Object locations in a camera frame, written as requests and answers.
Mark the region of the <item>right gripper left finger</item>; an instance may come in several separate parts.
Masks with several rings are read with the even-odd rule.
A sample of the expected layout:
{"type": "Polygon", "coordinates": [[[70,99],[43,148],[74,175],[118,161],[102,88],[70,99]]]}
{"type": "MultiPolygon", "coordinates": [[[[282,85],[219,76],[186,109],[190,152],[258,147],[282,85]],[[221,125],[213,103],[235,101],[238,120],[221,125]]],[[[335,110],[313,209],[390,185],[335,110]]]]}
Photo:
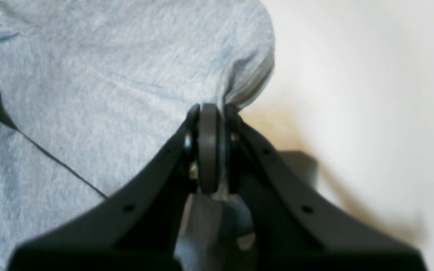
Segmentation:
{"type": "Polygon", "coordinates": [[[21,245],[10,271],[177,271],[176,239],[188,195],[219,187],[221,119],[194,105],[178,131],[119,192],[21,245]]]}

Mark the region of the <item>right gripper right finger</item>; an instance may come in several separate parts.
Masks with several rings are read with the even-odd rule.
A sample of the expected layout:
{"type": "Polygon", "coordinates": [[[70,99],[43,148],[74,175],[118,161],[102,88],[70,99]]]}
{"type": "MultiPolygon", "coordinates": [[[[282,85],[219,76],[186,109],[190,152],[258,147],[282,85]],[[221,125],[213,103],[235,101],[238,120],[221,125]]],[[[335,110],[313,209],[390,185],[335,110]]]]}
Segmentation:
{"type": "Polygon", "coordinates": [[[258,271],[425,271],[420,252],[322,197],[236,107],[224,109],[229,192],[249,208],[258,271]]]}

